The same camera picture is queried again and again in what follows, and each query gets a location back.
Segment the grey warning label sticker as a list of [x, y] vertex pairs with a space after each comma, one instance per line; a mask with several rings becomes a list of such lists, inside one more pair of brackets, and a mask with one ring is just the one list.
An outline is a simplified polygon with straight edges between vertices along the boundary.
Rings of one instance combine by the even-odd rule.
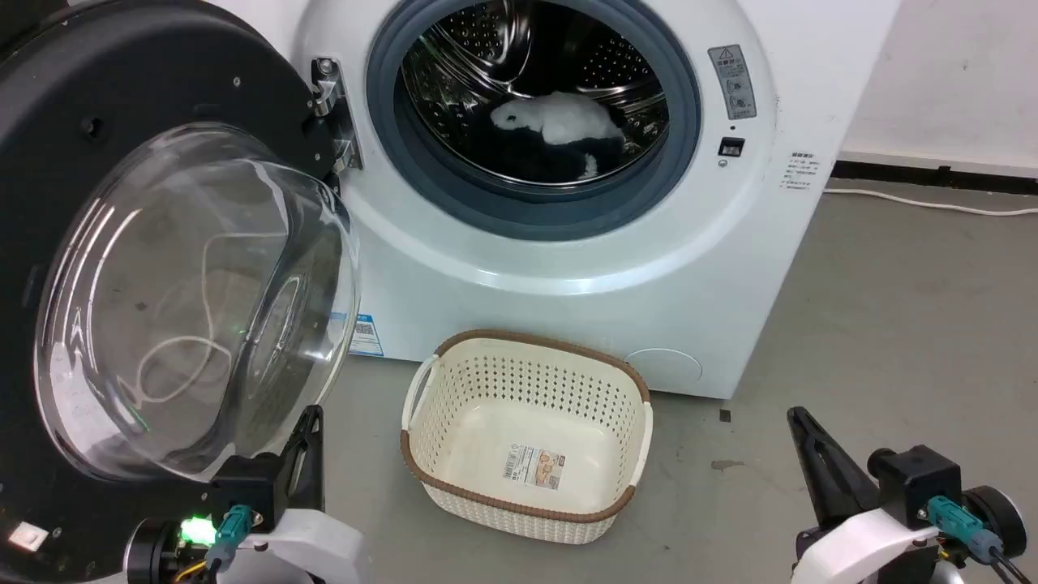
[[740, 45], [720, 45], [708, 49], [708, 55], [722, 88], [723, 106], [731, 121], [755, 118], [757, 104], [748, 63]]

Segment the white front-load washing machine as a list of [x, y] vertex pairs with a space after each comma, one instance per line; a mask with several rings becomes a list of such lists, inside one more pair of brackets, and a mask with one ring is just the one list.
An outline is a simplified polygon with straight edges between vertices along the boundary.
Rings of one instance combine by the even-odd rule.
[[[903, 0], [646, 0], [696, 71], [703, 126], [678, 187], [623, 228], [530, 241], [471, 228], [428, 203], [383, 151], [367, 104], [371, 47], [400, 0], [210, 0], [311, 82], [342, 64], [362, 170], [340, 177], [358, 226], [360, 311], [387, 359], [420, 362], [475, 329], [512, 330], [617, 359], [671, 347], [729, 399], [774, 310]], [[731, 121], [708, 49], [740, 45], [757, 116]], [[723, 137], [741, 157], [719, 157]], [[781, 188], [790, 152], [826, 159], [812, 190]]]

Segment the small printed text sticker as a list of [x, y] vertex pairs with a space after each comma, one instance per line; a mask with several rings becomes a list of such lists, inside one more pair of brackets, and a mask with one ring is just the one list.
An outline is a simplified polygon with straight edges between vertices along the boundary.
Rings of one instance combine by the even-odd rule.
[[826, 159], [812, 152], [790, 152], [781, 178], [781, 188], [805, 191], [816, 187]]

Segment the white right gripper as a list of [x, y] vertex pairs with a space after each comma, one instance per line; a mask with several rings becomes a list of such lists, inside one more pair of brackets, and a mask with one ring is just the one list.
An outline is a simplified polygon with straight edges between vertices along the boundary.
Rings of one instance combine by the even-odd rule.
[[801, 556], [793, 584], [859, 584], [914, 543], [937, 537], [929, 522], [909, 528], [876, 509], [878, 486], [807, 408], [789, 408], [787, 421], [818, 527], [834, 529]]

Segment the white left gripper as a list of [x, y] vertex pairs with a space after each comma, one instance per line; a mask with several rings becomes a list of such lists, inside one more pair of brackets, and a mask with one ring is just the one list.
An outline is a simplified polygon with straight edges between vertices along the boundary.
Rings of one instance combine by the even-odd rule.
[[362, 584], [363, 534], [325, 510], [324, 411], [304, 407], [281, 452], [286, 508], [269, 535], [250, 535], [234, 558], [234, 584]]

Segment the cream perforated laundry basket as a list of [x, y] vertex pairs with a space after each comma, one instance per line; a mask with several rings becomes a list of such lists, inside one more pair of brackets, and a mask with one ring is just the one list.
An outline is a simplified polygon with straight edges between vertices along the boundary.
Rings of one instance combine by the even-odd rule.
[[[446, 513], [527, 539], [581, 546], [633, 499], [651, 448], [649, 389], [633, 367], [548, 337], [475, 329], [413, 376], [401, 457]], [[503, 477], [509, 445], [566, 456], [559, 489]]]

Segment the black round glass washer door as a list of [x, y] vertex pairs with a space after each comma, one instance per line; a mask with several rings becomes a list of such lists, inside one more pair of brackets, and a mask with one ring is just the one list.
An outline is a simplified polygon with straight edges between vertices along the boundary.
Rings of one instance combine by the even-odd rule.
[[359, 237], [312, 106], [210, 0], [70, 0], [0, 43], [0, 584], [127, 584], [142, 521], [203, 513], [335, 389]]

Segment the white fluffy garment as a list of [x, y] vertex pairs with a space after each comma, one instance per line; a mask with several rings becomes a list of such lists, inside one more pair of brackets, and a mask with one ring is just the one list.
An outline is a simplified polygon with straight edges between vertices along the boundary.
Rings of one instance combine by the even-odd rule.
[[486, 126], [503, 130], [530, 129], [549, 144], [581, 138], [625, 135], [604, 105], [578, 93], [552, 92], [530, 99], [512, 99], [490, 110]]

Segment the chrome door hinge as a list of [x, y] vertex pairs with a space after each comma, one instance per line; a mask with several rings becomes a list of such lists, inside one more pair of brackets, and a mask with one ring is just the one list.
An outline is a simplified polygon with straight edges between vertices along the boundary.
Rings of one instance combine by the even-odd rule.
[[315, 116], [326, 126], [332, 140], [332, 170], [345, 176], [350, 170], [362, 170], [355, 118], [347, 98], [342, 64], [331, 57], [311, 60], [311, 92]]

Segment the stainless steel washer drum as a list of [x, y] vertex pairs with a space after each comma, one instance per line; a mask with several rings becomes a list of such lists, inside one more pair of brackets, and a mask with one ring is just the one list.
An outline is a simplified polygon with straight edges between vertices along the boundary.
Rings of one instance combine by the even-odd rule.
[[552, 92], [585, 95], [607, 107], [625, 135], [618, 174], [652, 151], [670, 122], [663, 86], [641, 52], [592, 15], [549, 0], [482, 0], [431, 24], [401, 64], [399, 89], [427, 134], [448, 158], [490, 110], [512, 99]]

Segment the blue white energy label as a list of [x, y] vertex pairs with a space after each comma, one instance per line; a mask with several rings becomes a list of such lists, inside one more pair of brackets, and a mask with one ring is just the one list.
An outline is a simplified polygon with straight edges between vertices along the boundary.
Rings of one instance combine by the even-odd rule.
[[349, 354], [378, 356], [378, 358], [384, 356], [380, 336], [377, 333], [375, 321], [371, 318], [371, 315], [357, 314], [349, 344]]

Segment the black baseboard strip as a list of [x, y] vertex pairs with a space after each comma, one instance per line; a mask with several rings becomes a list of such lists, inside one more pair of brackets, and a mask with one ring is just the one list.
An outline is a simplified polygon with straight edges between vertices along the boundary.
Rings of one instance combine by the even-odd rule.
[[834, 164], [831, 177], [837, 180], [878, 180], [959, 190], [984, 190], [1006, 195], [1038, 196], [1038, 178], [972, 173], [953, 170], [949, 165], [941, 165], [936, 169], [919, 169], [919, 167], [893, 164], [838, 161]]

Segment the dark navy garment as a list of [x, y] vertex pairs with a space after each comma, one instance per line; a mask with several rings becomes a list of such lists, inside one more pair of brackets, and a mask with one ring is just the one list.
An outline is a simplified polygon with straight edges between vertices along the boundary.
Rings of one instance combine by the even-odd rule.
[[594, 180], [619, 169], [625, 152], [620, 136], [549, 144], [530, 129], [471, 128], [450, 147], [464, 162], [504, 180], [563, 185]]

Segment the paper basket label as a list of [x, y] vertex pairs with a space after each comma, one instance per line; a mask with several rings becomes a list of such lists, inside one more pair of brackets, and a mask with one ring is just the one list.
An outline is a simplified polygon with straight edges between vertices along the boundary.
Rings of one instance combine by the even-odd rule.
[[509, 445], [503, 477], [511, 482], [557, 491], [567, 458], [547, 449], [512, 443]]

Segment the round white filter cover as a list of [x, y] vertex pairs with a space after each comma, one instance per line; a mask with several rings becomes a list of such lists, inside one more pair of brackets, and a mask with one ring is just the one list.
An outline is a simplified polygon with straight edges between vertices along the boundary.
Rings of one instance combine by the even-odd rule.
[[645, 347], [628, 354], [629, 363], [652, 391], [703, 397], [696, 387], [703, 366], [696, 359], [671, 347]]

